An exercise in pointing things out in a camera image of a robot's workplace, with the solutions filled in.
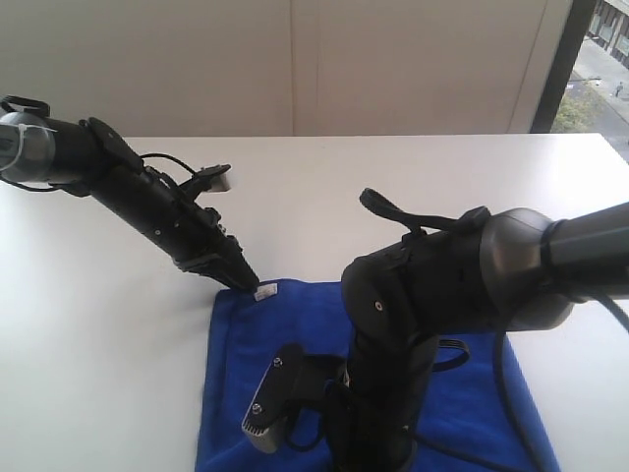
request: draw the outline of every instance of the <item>white tabletop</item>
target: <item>white tabletop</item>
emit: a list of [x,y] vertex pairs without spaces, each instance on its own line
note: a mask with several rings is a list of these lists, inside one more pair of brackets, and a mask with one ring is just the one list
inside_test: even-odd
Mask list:
[[[448,216],[486,205],[573,217],[629,200],[629,168],[598,135],[130,143],[233,165],[233,189],[200,203],[221,212],[262,279],[338,280],[353,258],[395,242],[403,228],[359,204],[366,186]],[[192,471],[219,285],[179,272],[90,198],[0,186],[0,199],[0,470]],[[563,470],[624,468],[619,324],[590,303],[555,330],[511,339]]]

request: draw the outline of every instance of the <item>blue cloth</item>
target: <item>blue cloth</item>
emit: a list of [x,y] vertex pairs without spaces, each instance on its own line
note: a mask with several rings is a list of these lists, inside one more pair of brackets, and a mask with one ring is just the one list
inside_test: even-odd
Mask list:
[[[286,445],[275,454],[257,451],[240,425],[273,355],[299,342],[310,354],[346,356],[350,323],[340,284],[278,281],[278,293],[260,302],[253,295],[221,291],[212,315],[201,414],[197,472],[324,471],[330,464],[325,441],[300,453]],[[501,410],[493,383],[493,334],[456,335],[471,359],[464,366],[434,373],[419,432],[456,450],[496,463],[533,471],[533,466]],[[516,411],[546,464],[559,470],[542,422],[510,346],[504,352],[505,378]],[[302,415],[294,438],[315,436],[316,416]],[[421,447],[414,471],[482,472],[483,467]]]

